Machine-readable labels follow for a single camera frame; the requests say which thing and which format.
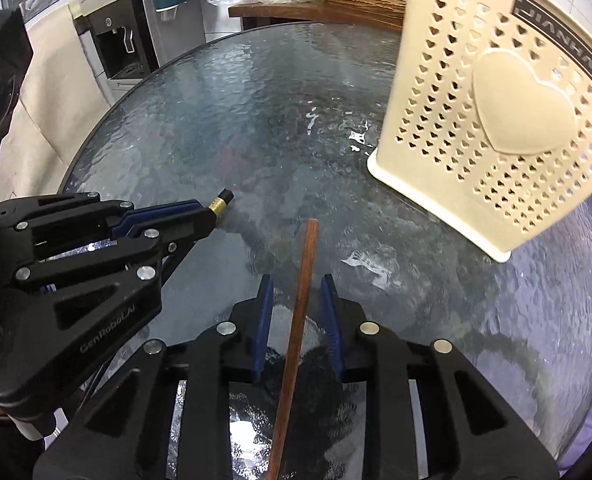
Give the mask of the brown wooden chopstick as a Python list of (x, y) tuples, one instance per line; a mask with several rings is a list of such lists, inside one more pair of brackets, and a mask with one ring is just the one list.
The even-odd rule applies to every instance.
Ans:
[(265, 478), (276, 480), (281, 470), (282, 456), (287, 436), (291, 404), (296, 388), (300, 351), (303, 331), (305, 330), (305, 317), (309, 304), (315, 251), (317, 250), (317, 238), (319, 237), (319, 222), (317, 219), (308, 219), (305, 222), (305, 240), (303, 241), (300, 269), (298, 273), (297, 292), (291, 320), (289, 341), (285, 359), (279, 403), (277, 404), (269, 466)]

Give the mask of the black chopstick gold band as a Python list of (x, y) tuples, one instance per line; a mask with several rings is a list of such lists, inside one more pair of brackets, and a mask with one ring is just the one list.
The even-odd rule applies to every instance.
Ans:
[(234, 193), (228, 188), (223, 188), (217, 197), (209, 204), (208, 208), (217, 216), (220, 217), (223, 211), (230, 205), (234, 198)]

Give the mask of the beige cloth cover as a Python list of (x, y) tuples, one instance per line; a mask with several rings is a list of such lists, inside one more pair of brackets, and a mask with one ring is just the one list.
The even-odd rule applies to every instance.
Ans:
[(109, 110), (68, 6), (31, 25), (33, 58), (0, 147), (0, 202), (53, 194)]

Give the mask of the round glass table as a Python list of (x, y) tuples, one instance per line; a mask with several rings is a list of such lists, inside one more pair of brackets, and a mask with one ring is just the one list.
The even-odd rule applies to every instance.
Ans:
[(268, 468), (305, 222), (317, 219), (314, 272), (404, 339), (453, 342), (559, 459), (587, 409), (592, 353), (592, 206), (498, 263), (375, 180), (400, 38), (324, 24), (220, 39), (143, 81), (102, 118), (64, 177), (68, 192), (144, 207), (234, 193), (219, 228), (162, 290), (163, 307), (114, 358), (149, 338), (197, 337), (274, 281), (267, 364), (233, 385), (233, 475)]

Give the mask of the water dispenser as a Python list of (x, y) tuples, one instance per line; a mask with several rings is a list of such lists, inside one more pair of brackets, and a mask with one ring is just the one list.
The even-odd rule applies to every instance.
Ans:
[(109, 103), (206, 42), (203, 0), (74, 0), (69, 8)]

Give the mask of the cream perforated utensil holder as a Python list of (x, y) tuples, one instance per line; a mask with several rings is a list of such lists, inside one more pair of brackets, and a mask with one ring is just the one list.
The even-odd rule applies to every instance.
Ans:
[(407, 0), (367, 168), (508, 260), (592, 194), (592, 36), (551, 0)]

